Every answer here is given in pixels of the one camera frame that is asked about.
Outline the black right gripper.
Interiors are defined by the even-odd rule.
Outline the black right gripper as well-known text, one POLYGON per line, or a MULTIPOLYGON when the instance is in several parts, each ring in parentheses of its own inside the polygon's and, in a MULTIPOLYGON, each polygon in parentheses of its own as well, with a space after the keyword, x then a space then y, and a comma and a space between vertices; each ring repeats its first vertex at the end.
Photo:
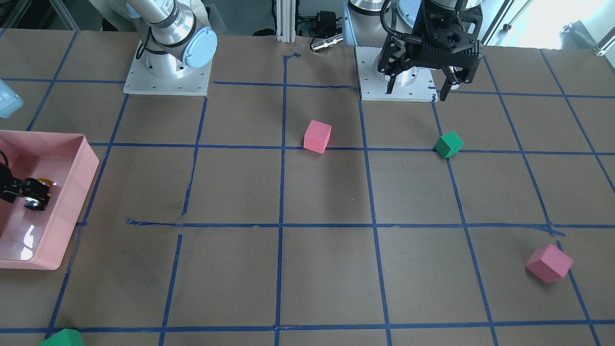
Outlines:
POLYGON ((24 206, 32 211, 44 211, 50 199, 52 181, 46 178, 17 179, 13 176, 7 163, 0 164, 0 198, 13 203, 18 198, 25 198, 24 206))

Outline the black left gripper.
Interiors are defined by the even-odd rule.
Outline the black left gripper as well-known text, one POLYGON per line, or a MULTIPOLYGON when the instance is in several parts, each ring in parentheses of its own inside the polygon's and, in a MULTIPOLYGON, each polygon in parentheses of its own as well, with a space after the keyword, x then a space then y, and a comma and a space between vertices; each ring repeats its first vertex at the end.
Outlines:
POLYGON ((376 69, 389 77, 386 94, 413 64, 442 70, 439 101, 446 101, 453 88, 472 83, 483 59, 481 4, 480 0, 422 0, 411 26, 412 35, 421 42, 405 44, 393 36, 384 41, 376 69))

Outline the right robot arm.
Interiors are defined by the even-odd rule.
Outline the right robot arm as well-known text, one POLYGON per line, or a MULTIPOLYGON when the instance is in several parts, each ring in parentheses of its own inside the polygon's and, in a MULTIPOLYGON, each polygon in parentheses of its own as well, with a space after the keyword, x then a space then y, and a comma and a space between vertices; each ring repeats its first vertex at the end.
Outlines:
MULTIPOLYGON (((156 55, 172 57, 173 76, 184 76, 181 68, 196 70, 210 63, 217 50, 218 38, 209 24, 208 13, 199 0, 117 0, 140 35, 136 59, 154 61, 156 55)), ((9 161, 1 153, 1 199, 13 203, 24 198, 25 208, 44 210, 51 195, 51 182, 44 179, 14 177, 9 161)))

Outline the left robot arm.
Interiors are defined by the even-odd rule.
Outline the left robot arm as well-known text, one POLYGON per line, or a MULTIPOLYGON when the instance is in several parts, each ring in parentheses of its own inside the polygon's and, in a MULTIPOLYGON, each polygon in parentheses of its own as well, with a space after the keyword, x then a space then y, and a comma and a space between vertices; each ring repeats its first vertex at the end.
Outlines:
POLYGON ((479 0, 349 0, 342 22, 362 100, 444 101, 484 56, 479 0))

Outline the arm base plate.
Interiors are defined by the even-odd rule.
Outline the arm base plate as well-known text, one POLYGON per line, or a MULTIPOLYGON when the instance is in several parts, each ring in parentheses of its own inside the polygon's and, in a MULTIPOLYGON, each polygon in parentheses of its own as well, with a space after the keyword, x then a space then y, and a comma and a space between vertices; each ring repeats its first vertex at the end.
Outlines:
POLYGON ((194 69, 170 54, 145 50, 140 59, 133 58, 123 92, 143 96, 206 96, 212 63, 194 69))
POLYGON ((379 48, 356 47, 357 73, 362 100, 436 102, 439 96, 433 82, 432 70, 413 67, 396 78, 390 93, 390 77, 377 71, 379 48))

